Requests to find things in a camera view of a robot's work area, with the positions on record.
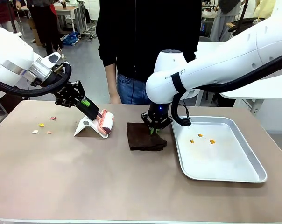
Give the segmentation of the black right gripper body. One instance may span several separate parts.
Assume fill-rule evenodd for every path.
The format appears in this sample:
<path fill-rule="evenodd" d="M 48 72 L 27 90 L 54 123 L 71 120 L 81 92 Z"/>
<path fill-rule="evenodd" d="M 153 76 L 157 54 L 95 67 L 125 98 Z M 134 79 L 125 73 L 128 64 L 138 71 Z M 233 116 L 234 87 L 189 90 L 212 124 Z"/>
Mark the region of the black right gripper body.
<path fill-rule="evenodd" d="M 169 106 L 170 104 L 156 104 L 151 102 L 148 116 L 150 118 L 166 118 L 168 117 Z"/>

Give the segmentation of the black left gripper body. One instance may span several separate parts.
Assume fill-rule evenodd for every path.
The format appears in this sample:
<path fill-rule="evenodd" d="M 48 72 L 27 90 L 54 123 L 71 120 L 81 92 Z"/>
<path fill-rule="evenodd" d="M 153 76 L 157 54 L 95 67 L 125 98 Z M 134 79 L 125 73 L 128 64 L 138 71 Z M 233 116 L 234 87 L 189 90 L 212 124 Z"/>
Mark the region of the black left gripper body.
<path fill-rule="evenodd" d="M 67 82 L 64 87 L 54 93 L 56 97 L 55 104 L 67 107 L 67 99 L 72 97 L 72 83 Z"/>

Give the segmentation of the person's right hand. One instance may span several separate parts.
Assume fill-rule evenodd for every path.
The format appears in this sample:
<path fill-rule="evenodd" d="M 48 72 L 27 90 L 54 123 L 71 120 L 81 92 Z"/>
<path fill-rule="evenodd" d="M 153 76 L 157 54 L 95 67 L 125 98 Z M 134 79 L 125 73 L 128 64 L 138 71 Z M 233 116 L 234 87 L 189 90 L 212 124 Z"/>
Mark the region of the person's right hand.
<path fill-rule="evenodd" d="M 122 104 L 120 96 L 117 92 L 109 93 L 111 104 Z"/>

